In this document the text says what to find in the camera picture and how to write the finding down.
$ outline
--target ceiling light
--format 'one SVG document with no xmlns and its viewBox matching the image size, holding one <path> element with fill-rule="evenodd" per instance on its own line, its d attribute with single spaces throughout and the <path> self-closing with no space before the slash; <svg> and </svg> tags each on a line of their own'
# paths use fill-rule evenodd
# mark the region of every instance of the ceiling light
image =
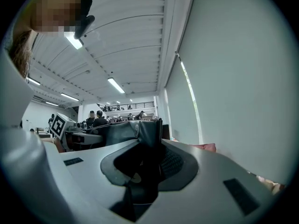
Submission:
<svg viewBox="0 0 299 224">
<path fill-rule="evenodd" d="M 69 98 L 69 99 L 73 99 L 73 100 L 79 101 L 78 99 L 73 98 L 73 97 L 71 97 L 71 96 L 68 96 L 68 95 L 66 95 L 66 94 L 61 93 L 61 95 L 64 96 L 64 97 L 67 97 L 67 98 Z"/>
<path fill-rule="evenodd" d="M 113 78 L 109 78 L 108 81 L 120 92 L 120 93 L 125 93 L 123 89 L 115 82 Z"/>
<path fill-rule="evenodd" d="M 36 80 L 31 79 L 31 78 L 29 78 L 29 77 L 27 77 L 27 80 L 28 80 L 28 81 L 31 81 L 32 83 L 34 83 L 34 84 L 36 84 L 36 85 L 40 85 L 40 84 L 41 84 L 41 83 L 37 82 Z"/>
<path fill-rule="evenodd" d="M 58 106 L 58 105 L 53 104 L 53 103 L 50 103 L 50 102 L 46 102 L 46 103 L 49 104 L 49 105 L 55 105 L 55 106 Z"/>
<path fill-rule="evenodd" d="M 68 32 L 66 33 L 65 37 L 70 41 L 70 43 L 76 48 L 79 49 L 83 46 L 80 39 L 74 38 L 75 33 L 74 32 Z"/>
</svg>

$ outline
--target dark hair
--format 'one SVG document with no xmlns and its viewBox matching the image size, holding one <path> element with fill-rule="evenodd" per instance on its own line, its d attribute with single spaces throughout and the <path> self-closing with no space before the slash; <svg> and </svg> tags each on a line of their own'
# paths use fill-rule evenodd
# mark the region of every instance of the dark hair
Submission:
<svg viewBox="0 0 299 224">
<path fill-rule="evenodd" d="M 28 46 L 30 31 L 21 33 L 9 50 L 9 56 L 14 63 L 16 69 L 23 78 L 28 74 L 29 62 L 32 55 L 31 48 Z"/>
<path fill-rule="evenodd" d="M 97 111 L 97 115 L 99 115 L 100 117 L 102 117 L 103 112 L 102 112 L 101 110 L 98 110 L 98 111 Z"/>
</svg>

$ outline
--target vertical light strip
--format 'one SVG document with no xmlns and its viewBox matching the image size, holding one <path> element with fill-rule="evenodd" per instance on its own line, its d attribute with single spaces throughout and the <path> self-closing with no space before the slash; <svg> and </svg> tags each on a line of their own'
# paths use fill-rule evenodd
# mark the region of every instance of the vertical light strip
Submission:
<svg viewBox="0 0 299 224">
<path fill-rule="evenodd" d="M 195 109 L 195 115 L 196 115 L 196 121 L 197 121 L 197 127 L 198 127 L 198 135 L 199 135 L 199 144 L 203 144 L 204 141 L 203 141 L 203 138 L 202 138 L 202 131 L 201 131 L 201 123 L 200 123 L 200 118 L 199 118 L 199 112 L 198 112 L 198 108 L 197 108 L 197 103 L 196 103 L 196 100 L 195 100 L 195 96 L 194 96 L 194 93 L 193 93 L 193 89 L 192 89 L 192 86 L 191 86 L 191 83 L 190 83 L 187 71 L 185 69 L 185 66 L 184 66 L 181 58 L 179 57 L 179 55 L 178 55 L 178 58 L 181 61 L 181 66 L 182 66 L 184 74 L 186 76 L 186 80 L 187 80 L 187 83 L 188 83 L 188 86 L 189 86 L 189 90 L 190 90 L 190 93 L 191 93 L 191 98 L 192 98 L 194 109 Z"/>
</svg>

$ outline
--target pink cushion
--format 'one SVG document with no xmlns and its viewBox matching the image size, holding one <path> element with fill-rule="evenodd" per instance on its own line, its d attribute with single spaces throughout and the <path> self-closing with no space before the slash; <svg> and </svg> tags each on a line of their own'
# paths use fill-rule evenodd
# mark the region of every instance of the pink cushion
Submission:
<svg viewBox="0 0 299 224">
<path fill-rule="evenodd" d="M 205 149 L 205 150 L 209 150 L 211 152 L 216 153 L 216 145 L 214 143 L 212 144 L 202 144 L 202 145 L 192 145 L 194 147 L 197 148 L 201 148 L 201 149 Z"/>
</svg>

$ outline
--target brown hair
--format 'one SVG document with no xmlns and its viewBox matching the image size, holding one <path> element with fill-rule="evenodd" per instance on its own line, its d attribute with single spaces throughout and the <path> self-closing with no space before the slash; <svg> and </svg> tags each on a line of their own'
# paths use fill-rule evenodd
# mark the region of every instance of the brown hair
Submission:
<svg viewBox="0 0 299 224">
<path fill-rule="evenodd" d="M 26 75 L 28 74 L 29 62 L 32 54 L 28 44 L 30 34 L 31 30 L 21 33 L 16 40 L 13 41 L 13 45 L 9 50 L 10 58 L 24 78 L 26 78 Z"/>
</svg>

